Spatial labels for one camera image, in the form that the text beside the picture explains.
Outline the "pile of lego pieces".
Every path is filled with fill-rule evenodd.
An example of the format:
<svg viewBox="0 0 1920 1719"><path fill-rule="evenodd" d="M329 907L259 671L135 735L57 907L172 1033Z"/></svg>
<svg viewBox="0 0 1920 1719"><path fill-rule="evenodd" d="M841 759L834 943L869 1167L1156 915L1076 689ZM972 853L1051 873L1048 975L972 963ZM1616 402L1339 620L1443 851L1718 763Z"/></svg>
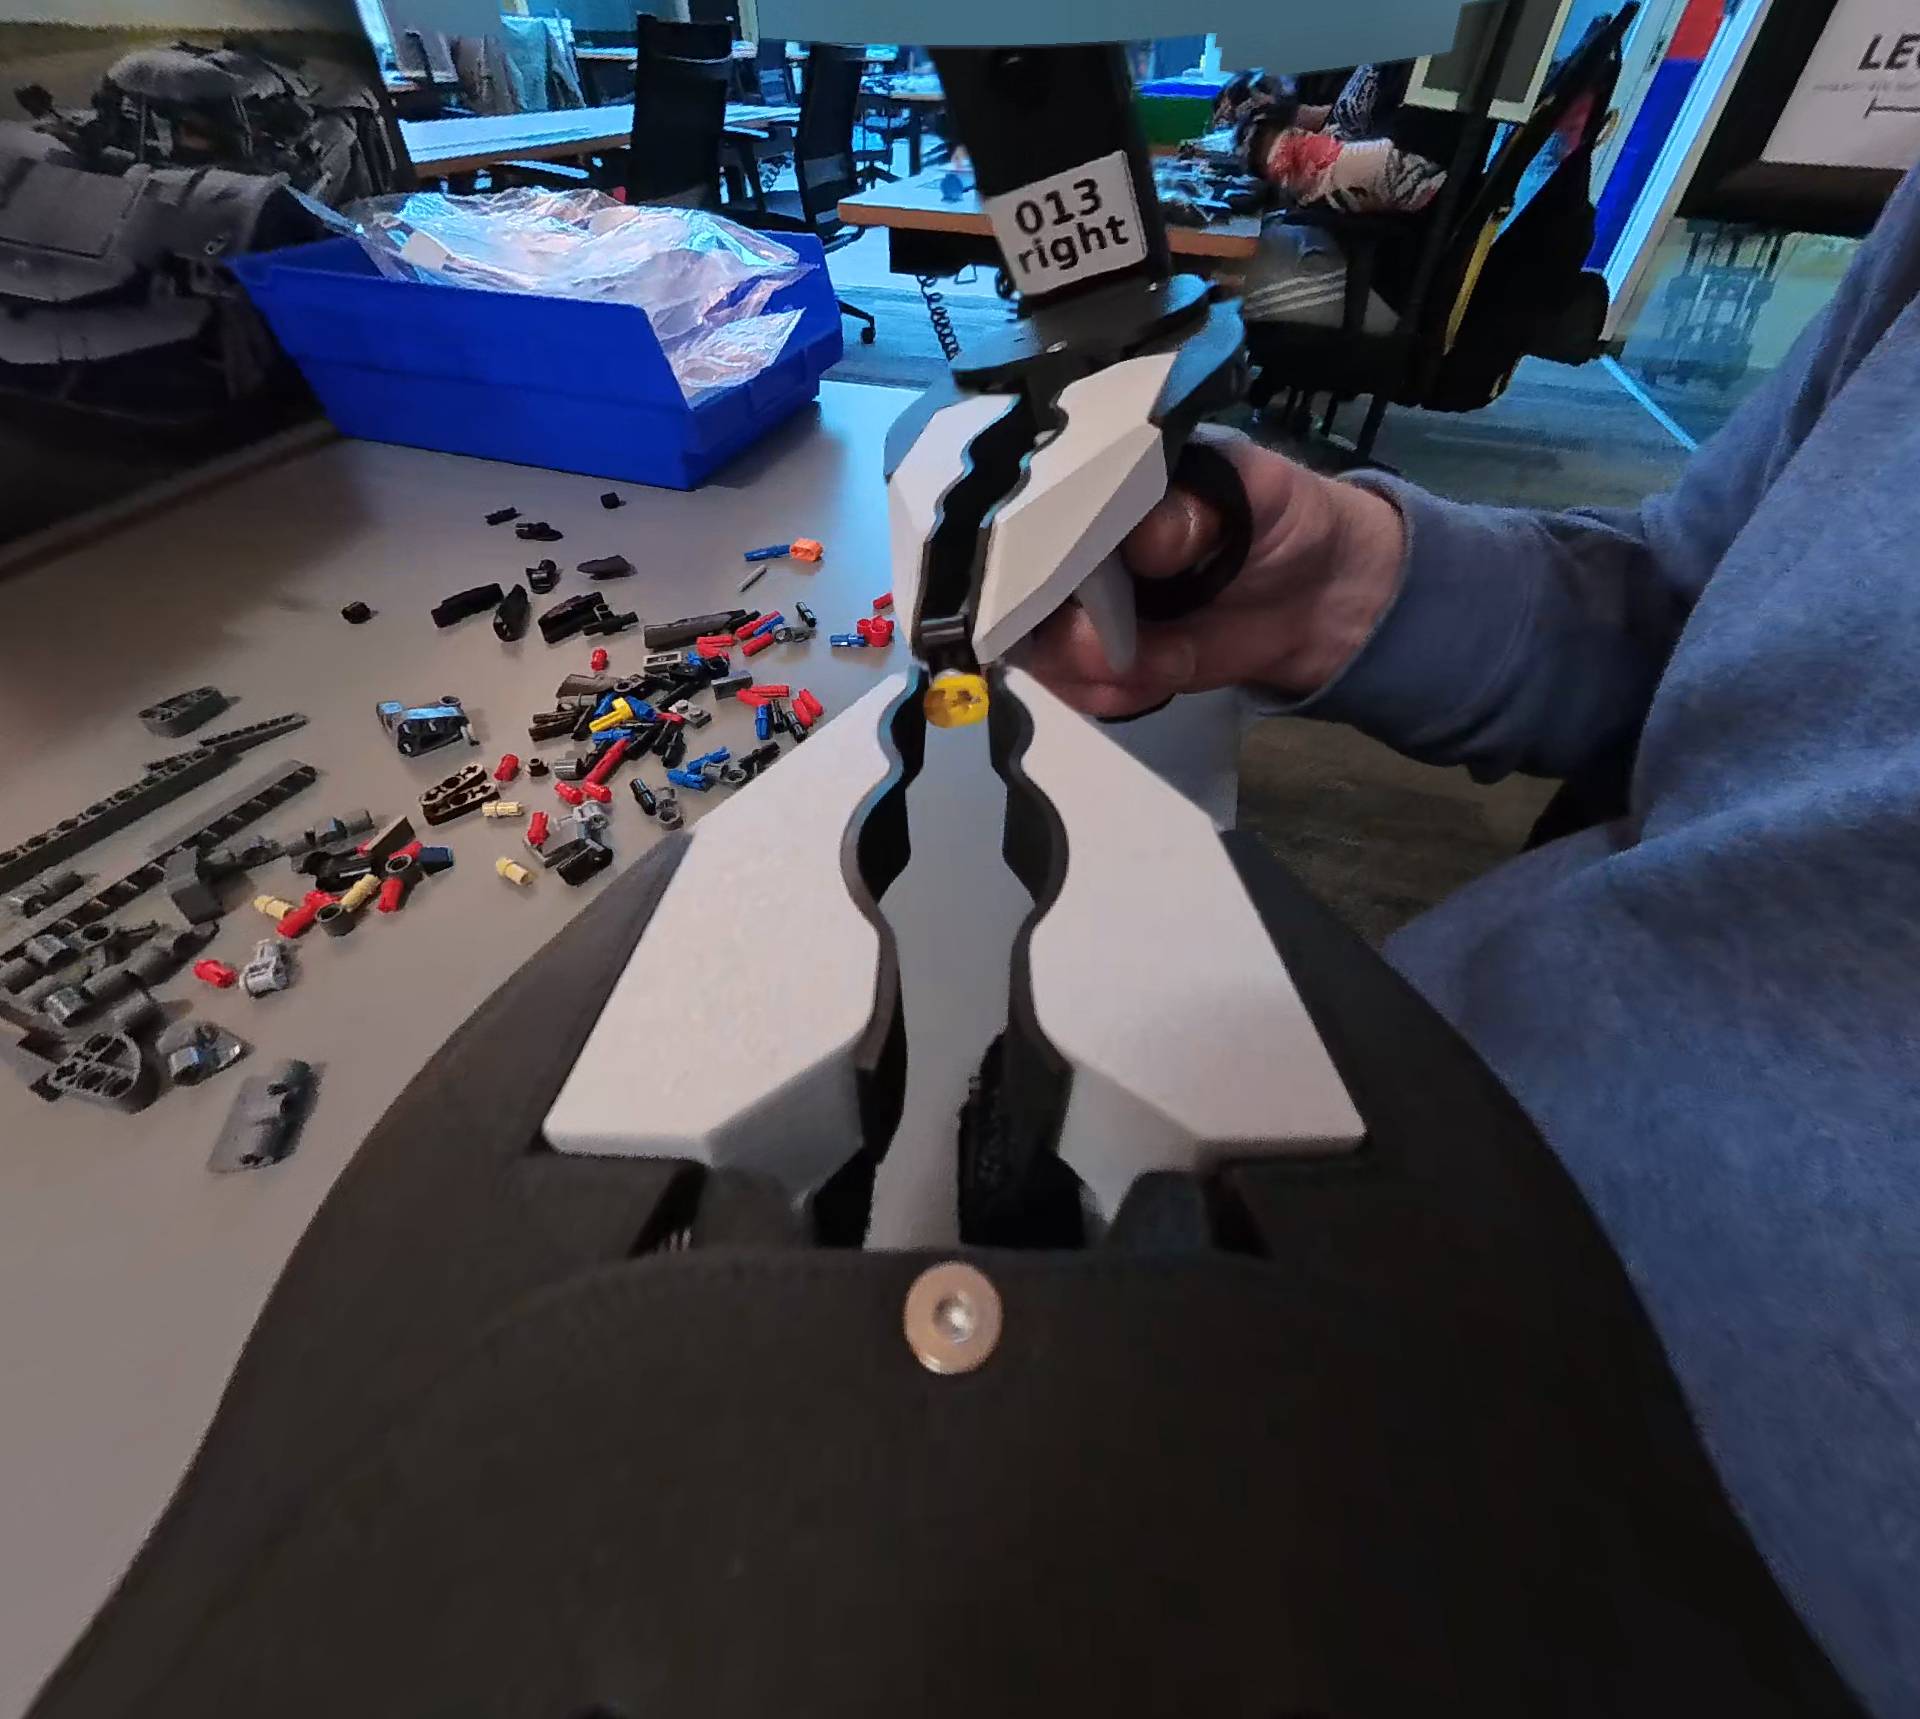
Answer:
<svg viewBox="0 0 1920 1719"><path fill-rule="evenodd" d="M622 632L501 645L484 624L431 630L453 645L499 645L512 685L536 689L525 711L501 713L494 699L452 691L379 699L459 697L478 747L402 757L376 721L379 701L353 677L351 719L308 703L276 709L259 687L204 681L232 705L175 739L138 723L155 703L139 701L132 781L230 727L288 713L306 713L308 725L243 751L71 857L71 873L127 869L154 841L201 823L288 763L315 765L320 783L268 829L312 845L230 879L220 911L200 921L178 911L186 885L175 901L142 901L106 945L3 995L3 1067L44 1101L142 1111L250 1059L288 1013L283 995L320 991L331 959L355 969L390 959L405 911L450 915L466 901L480 915L530 913L545 879L590 885L618 859L616 805L636 803L646 835L681 825L701 793L746 785L774 763L782 739L802 741L827 717L804 683L804 661L821 677L825 659L875 659L892 641L892 600L837 622L825 592L810 592L811 560L807 540L790 560L772 548L750 554L731 608L680 626L644 622L618 590L620 612L636 616ZM173 685L166 697L204 683Z"/></svg>

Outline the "black cardboard set box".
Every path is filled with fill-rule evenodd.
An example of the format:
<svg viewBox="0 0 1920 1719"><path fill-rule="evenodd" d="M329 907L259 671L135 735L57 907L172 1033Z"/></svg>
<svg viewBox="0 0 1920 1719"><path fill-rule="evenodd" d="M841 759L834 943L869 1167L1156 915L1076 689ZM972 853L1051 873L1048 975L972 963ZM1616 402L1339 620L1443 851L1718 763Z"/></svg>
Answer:
<svg viewBox="0 0 1920 1719"><path fill-rule="evenodd" d="M1 0L1 538L308 394L235 276L412 180L364 0Z"/></svg>

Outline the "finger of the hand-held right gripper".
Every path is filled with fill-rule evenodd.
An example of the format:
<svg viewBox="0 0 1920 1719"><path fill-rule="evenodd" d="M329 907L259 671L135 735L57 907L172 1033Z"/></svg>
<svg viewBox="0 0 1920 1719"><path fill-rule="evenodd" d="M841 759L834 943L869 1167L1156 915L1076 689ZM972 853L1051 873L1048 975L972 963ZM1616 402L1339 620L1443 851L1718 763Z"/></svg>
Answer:
<svg viewBox="0 0 1920 1719"><path fill-rule="evenodd" d="M982 667L1011 657L1071 598L1108 661L1122 673L1134 665L1137 604L1120 548L1169 486L1152 412L1175 362L1173 352L1139 354L1057 396L1060 428L987 524L972 616Z"/></svg>
<svg viewBox="0 0 1920 1719"><path fill-rule="evenodd" d="M914 659L920 618L961 614L973 628L992 516L1020 488L1038 440L1020 390L930 390L887 432L892 616Z"/></svg>

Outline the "dark grey angled lego panel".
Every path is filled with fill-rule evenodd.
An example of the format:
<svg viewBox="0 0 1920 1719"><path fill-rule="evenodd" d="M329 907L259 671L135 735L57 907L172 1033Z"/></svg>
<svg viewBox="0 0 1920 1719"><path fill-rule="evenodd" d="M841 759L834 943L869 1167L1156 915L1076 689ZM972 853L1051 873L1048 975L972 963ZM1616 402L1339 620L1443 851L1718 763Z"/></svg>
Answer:
<svg viewBox="0 0 1920 1719"><path fill-rule="evenodd" d="M478 747L478 733L459 697L442 695L425 705L379 701L376 721L402 757L425 757L452 745Z"/></svg>

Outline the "blue plastic bin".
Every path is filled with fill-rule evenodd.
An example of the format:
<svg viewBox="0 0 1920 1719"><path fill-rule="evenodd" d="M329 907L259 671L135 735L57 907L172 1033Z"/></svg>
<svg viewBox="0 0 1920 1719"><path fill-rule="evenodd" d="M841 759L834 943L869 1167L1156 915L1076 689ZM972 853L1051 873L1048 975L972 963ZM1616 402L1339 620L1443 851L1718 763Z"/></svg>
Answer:
<svg viewBox="0 0 1920 1719"><path fill-rule="evenodd" d="M226 270L344 436L694 490L807 408L844 358L821 244L777 242L798 258L798 324L765 370L698 404L631 306L399 282L341 238Z"/></svg>

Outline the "cluster of black lego panels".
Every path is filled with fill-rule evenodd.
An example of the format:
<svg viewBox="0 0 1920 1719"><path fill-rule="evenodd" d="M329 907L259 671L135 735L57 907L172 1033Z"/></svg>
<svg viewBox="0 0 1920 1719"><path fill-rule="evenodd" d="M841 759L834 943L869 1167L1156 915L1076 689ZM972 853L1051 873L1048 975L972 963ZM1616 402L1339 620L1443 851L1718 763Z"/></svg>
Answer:
<svg viewBox="0 0 1920 1719"><path fill-rule="evenodd" d="M474 526L486 546L478 560L459 562L472 578L414 606L433 632L484 624L501 645L530 636L553 645L636 624L616 604L618 588L640 574L636 554L610 550L565 562L560 550L567 534L515 504L486 510Z"/></svg>

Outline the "wood top office desk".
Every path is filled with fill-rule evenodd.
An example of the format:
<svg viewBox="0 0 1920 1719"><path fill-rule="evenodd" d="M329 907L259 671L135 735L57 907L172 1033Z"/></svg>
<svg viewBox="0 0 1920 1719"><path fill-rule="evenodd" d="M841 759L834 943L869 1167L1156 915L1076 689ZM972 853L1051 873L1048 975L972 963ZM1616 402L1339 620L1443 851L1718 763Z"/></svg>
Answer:
<svg viewBox="0 0 1920 1719"><path fill-rule="evenodd" d="M836 214L846 226L883 234L886 264L893 274L943 280L982 268L995 278L1006 276L969 166L937 166L920 176L877 184L841 200ZM1181 272L1216 272L1245 262L1258 238L1256 218L1165 228L1172 266Z"/></svg>

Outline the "dark grey lego connector block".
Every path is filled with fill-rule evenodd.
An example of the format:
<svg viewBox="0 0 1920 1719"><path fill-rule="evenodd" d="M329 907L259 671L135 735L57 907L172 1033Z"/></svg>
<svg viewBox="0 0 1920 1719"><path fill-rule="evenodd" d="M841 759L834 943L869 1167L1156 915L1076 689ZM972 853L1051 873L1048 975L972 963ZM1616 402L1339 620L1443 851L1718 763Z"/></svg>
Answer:
<svg viewBox="0 0 1920 1719"><path fill-rule="evenodd" d="M283 1161L300 1143L318 1091L320 1073L306 1059L281 1059L252 1073L227 1107L206 1171L242 1175Z"/></svg>

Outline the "black office chair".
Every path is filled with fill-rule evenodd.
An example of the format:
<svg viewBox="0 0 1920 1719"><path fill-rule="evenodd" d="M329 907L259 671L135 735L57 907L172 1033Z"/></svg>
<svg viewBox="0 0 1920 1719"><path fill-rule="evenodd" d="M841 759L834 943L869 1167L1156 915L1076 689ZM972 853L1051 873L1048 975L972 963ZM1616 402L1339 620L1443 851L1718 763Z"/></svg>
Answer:
<svg viewBox="0 0 1920 1719"><path fill-rule="evenodd" d="M857 192L854 126L863 66L863 50L834 44L810 44L804 58L793 128L798 218L825 250L863 232L841 218L841 204Z"/></svg>
<svg viewBox="0 0 1920 1719"><path fill-rule="evenodd" d="M626 202L721 206L731 46L728 22L670 22L648 12L636 18Z"/></svg>
<svg viewBox="0 0 1920 1719"><path fill-rule="evenodd" d="M1487 408L1528 358L1584 366L1602 348L1605 280L1588 266L1596 238L1592 160L1616 108L1623 42L1642 4L1593 18L1549 76L1534 114L1461 188L1443 232L1416 252L1381 252L1381 304L1408 334L1394 388L1369 398L1356 460L1373 460L1387 406L1466 414Z"/></svg>

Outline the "person's right forearm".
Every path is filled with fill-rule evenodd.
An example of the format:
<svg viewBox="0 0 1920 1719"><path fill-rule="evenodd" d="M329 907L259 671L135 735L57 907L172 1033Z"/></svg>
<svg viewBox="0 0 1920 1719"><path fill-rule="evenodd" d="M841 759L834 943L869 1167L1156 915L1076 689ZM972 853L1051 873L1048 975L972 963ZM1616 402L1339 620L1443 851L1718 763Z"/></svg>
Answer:
<svg viewBox="0 0 1920 1719"><path fill-rule="evenodd" d="M1617 749L1643 757L1630 793L1716 791L1751 773L1740 753L1780 705L1765 657L1738 651L1731 600L1746 536L1802 492L1791 454L1701 456L1635 510L1536 512L1441 500L1379 476L1360 512L1399 522L1404 550L1356 651L1316 683L1271 691L1304 719L1344 723L1430 765L1495 779L1572 779Z"/></svg>

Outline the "person's right hand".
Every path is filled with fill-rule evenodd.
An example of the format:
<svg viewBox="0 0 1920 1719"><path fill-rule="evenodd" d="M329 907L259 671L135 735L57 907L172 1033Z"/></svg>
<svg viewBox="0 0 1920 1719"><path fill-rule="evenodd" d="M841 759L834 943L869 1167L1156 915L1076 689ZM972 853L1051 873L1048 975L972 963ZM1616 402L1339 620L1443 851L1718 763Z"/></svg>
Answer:
<svg viewBox="0 0 1920 1719"><path fill-rule="evenodd" d="M1389 500L1320 478L1226 428L1197 436L1245 492L1247 556L1208 608L1141 626L1124 671L1109 665L1079 606L1055 612L1018 663L1085 715L1130 719L1219 689L1311 697L1363 647L1398 592L1405 528Z"/></svg>

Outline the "long dark grey lego beam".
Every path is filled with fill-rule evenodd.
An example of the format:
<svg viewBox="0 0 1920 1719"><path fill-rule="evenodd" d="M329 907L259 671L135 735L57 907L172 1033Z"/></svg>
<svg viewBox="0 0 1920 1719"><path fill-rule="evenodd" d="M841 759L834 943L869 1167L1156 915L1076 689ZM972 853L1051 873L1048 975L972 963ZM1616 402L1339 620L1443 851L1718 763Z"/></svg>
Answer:
<svg viewBox="0 0 1920 1719"><path fill-rule="evenodd" d="M259 723L211 733L190 747L145 765L132 783L107 793L77 813L1 851L1 893L11 893L40 873L60 867L135 819L172 803L226 771L237 755L310 723L306 713L288 713Z"/></svg>
<svg viewBox="0 0 1920 1719"><path fill-rule="evenodd" d="M312 763L281 765L201 823L154 841L116 875L71 873L74 859L61 859L7 887L3 901L34 893L40 903L3 925L3 995L17 995L36 979L71 967L106 945L132 907L154 897L175 901L178 885L188 887L186 903L175 905L188 921L217 915L230 879L313 843L276 835L270 825L320 781L321 771Z"/></svg>

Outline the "white printed board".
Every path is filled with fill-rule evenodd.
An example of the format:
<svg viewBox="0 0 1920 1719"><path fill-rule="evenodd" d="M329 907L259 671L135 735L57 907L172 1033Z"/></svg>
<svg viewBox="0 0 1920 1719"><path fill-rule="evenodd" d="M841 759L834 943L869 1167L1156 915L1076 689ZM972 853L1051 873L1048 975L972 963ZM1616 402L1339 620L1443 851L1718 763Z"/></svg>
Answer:
<svg viewBox="0 0 1920 1719"><path fill-rule="evenodd" d="M1759 160L1901 174L1916 156L1918 0L1836 0Z"/></svg>

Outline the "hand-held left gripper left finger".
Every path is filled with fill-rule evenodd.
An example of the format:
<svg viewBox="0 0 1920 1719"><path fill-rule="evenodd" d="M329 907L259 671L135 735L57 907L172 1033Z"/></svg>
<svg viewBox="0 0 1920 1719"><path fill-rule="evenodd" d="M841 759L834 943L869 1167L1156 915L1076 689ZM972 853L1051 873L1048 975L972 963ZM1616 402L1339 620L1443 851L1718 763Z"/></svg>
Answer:
<svg viewBox="0 0 1920 1719"><path fill-rule="evenodd" d="M706 811L539 1133L564 1155L769 1181L831 1247L868 1239L903 1105L897 939L920 677L889 675Z"/></svg>

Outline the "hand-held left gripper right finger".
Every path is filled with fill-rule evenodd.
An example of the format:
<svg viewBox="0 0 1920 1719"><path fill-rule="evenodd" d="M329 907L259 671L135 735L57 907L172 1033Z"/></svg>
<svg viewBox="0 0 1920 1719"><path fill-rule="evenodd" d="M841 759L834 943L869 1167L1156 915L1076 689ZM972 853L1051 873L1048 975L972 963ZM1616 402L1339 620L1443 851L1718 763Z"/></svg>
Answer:
<svg viewBox="0 0 1920 1719"><path fill-rule="evenodd" d="M1023 673L995 681L1028 893L989 1045L989 1241L1076 1245L1147 1175L1356 1153L1365 1129L1212 819Z"/></svg>

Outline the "person's torso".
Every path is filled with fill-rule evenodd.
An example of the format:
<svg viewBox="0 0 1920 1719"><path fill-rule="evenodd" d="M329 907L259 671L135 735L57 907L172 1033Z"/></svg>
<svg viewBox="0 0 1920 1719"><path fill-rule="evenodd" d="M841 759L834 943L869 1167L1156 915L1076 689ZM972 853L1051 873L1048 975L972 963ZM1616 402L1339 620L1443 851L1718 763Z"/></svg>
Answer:
<svg viewBox="0 0 1920 1719"><path fill-rule="evenodd" d="M1874 1715L1916 1715L1916 380L1907 176L1691 458L1798 458L1794 504L1740 542L1755 592L1707 590L1780 689L1751 773L1633 805L1640 751L1616 819L1392 945L1593 1203Z"/></svg>

